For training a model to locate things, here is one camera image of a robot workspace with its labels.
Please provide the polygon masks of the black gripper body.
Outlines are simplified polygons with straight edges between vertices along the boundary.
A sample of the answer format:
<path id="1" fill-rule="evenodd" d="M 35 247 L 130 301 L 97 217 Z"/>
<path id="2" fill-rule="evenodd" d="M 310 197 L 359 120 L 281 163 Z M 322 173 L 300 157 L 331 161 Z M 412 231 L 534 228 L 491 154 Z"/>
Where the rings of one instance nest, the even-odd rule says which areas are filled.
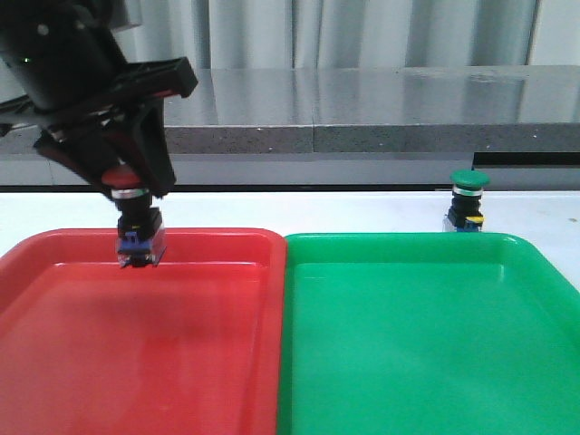
<path id="1" fill-rule="evenodd" d="M 2 136 L 35 125 L 54 140 L 78 140 L 111 119 L 143 111 L 150 101 L 187 98 L 198 85 L 185 57 L 147 63 L 17 57 L 9 64 L 25 94 L 1 103 Z"/>

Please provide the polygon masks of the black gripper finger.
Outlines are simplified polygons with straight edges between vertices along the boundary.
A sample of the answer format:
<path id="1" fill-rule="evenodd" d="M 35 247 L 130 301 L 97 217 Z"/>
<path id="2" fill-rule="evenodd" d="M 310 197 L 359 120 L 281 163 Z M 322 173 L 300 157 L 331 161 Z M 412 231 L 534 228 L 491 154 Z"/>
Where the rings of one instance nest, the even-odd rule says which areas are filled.
<path id="1" fill-rule="evenodd" d="M 139 101 L 116 121 L 115 148 L 119 156 L 154 197 L 165 197 L 174 188 L 176 176 L 165 136 L 164 100 Z"/>
<path id="2" fill-rule="evenodd" d="M 41 156 L 81 177 L 106 198 L 111 197 L 111 188 L 102 182 L 102 176 L 108 169 L 119 166 L 120 160 L 100 132 L 88 132 L 80 138 L 62 142 L 43 132 L 34 148 Z"/>

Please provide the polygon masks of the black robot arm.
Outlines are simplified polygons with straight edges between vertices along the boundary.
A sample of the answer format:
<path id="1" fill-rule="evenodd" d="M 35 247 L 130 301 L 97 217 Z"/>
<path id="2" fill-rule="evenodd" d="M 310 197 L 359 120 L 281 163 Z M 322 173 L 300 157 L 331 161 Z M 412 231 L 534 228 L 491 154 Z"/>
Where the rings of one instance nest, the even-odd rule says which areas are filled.
<path id="1" fill-rule="evenodd" d="M 175 185 L 164 101 L 198 84 L 189 59 L 130 63 L 113 37 L 110 1 L 4 1 L 1 59 L 24 95 L 1 105 L 1 132 L 36 125 L 34 144 L 105 196 L 127 164 L 157 198 Z"/>

